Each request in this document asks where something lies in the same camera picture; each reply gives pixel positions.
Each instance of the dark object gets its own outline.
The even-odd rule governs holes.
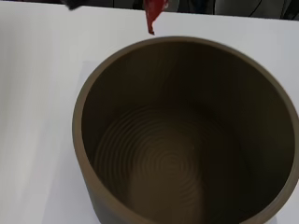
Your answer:
[[[77,7],[83,6],[88,0],[61,0],[69,9],[73,10]]]
[[[191,1],[192,1],[192,4],[193,4],[195,13],[208,14],[207,3],[208,3],[209,0],[191,0]]]
[[[282,17],[283,17],[283,14],[285,12],[286,6],[287,6],[287,0],[283,0],[282,8],[281,8],[281,11],[280,11],[280,17],[279,17],[280,19],[282,19]]]
[[[141,10],[143,7],[143,0],[135,0],[133,2],[133,9]]]
[[[284,20],[294,20],[299,13],[299,1],[291,0],[286,12],[284,13],[282,19]]]
[[[259,6],[261,5],[261,3],[262,3],[262,1],[263,0],[260,0],[260,2],[258,3],[258,5],[256,5],[256,7],[253,9],[253,11],[248,15],[248,17],[251,17],[253,14],[254,14],[254,12],[256,12],[256,10],[259,8]]]
[[[168,37],[94,70],[73,139],[102,224],[262,224],[296,185],[298,125],[285,91],[252,59]]]
[[[189,13],[190,12],[190,0],[179,0],[178,12]]]

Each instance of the white surface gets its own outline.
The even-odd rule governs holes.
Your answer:
[[[246,53],[299,110],[298,22],[164,13],[154,27]],[[1,224],[98,224],[72,146],[73,106],[95,64],[150,37],[142,11],[0,2]],[[299,188],[277,223],[297,224],[298,206]]]

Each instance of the red object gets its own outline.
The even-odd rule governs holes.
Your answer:
[[[168,0],[144,0],[149,33],[154,35],[152,23],[158,18],[160,13],[167,7]]]

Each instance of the inner wall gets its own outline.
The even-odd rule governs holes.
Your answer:
[[[199,128],[187,134],[192,135],[192,143],[207,139],[206,154],[203,158],[196,149],[192,156],[198,160],[186,164],[198,163],[194,179],[199,182],[193,186],[207,185],[197,207],[192,208],[203,212],[200,218],[205,223],[223,223],[223,218],[213,218],[221,211],[229,214],[225,218],[230,223],[242,222],[262,211],[283,188],[292,168],[294,135],[288,110],[271,83],[223,50],[187,42],[154,44],[127,53],[108,67],[93,84],[82,116],[83,142],[91,165],[96,164],[95,172],[115,197],[139,215],[163,224],[175,223],[147,213],[147,207],[140,211],[129,203],[132,170],[112,183],[109,176],[118,170],[118,164],[114,170],[114,164],[97,163],[96,156],[107,154],[106,147],[99,146],[111,126],[124,114],[148,107],[170,113],[180,122],[197,115],[192,125]],[[151,114],[145,117],[156,119]],[[158,117],[168,120],[169,116]],[[222,138],[216,133],[223,133]],[[122,148],[110,150],[120,155]],[[121,163],[121,159],[119,156],[116,161]],[[112,169],[108,173],[104,172],[107,167]],[[228,172],[231,175],[222,175],[223,169],[232,171]],[[123,184],[124,178],[128,184],[120,193],[115,185],[118,181]],[[159,178],[151,181],[159,184]],[[186,218],[185,223],[199,223],[199,217]]]

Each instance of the container rim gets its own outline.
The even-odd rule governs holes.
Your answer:
[[[97,177],[95,171],[93,170],[87,154],[85,152],[85,147],[83,144],[82,133],[81,133],[81,119],[83,108],[85,105],[86,98],[88,93],[93,86],[93,83],[99,76],[103,73],[103,71],[109,67],[113,62],[118,60],[123,55],[128,52],[132,52],[137,49],[144,48],[153,44],[161,44],[161,43],[170,43],[170,42],[185,42],[185,43],[194,43],[194,44],[202,44],[208,45],[212,48],[223,50],[227,53],[233,54],[237,58],[243,60],[244,62],[250,64],[255,69],[257,69],[276,89],[279,96],[285,103],[285,106],[288,109],[292,120],[292,127],[294,133],[294,157],[292,168],[289,174],[289,177],[277,195],[277,197],[268,204],[264,210],[255,216],[243,221],[241,224],[262,224],[268,221],[271,217],[273,217],[281,207],[287,202],[292,195],[293,190],[296,187],[298,178],[299,178],[299,119],[296,113],[296,110],[292,104],[291,99],[288,94],[284,91],[284,89],[280,86],[278,81],[261,65],[252,60],[250,57],[245,54],[237,51],[236,49],[232,49],[230,47],[224,46],[223,44],[213,42],[210,40],[197,38],[197,37],[187,37],[187,36],[169,36],[169,37],[157,37],[152,39],[143,40],[141,42],[137,42],[133,45],[130,45],[126,48],[123,48],[116,53],[112,54],[106,60],[104,60],[88,77],[86,82],[84,83],[75,104],[74,114],[73,114],[73,123],[72,123],[72,132],[73,132],[73,143],[76,151],[76,155],[78,158],[78,163],[85,178],[85,181],[88,183],[88,187],[94,192],[96,197],[98,197],[104,206],[106,206],[111,211],[117,211],[117,214],[120,218],[132,224],[156,224],[156,222],[146,219],[139,214],[132,211],[130,208],[121,203],[116,197],[110,193],[110,191],[103,185],[101,180]]]

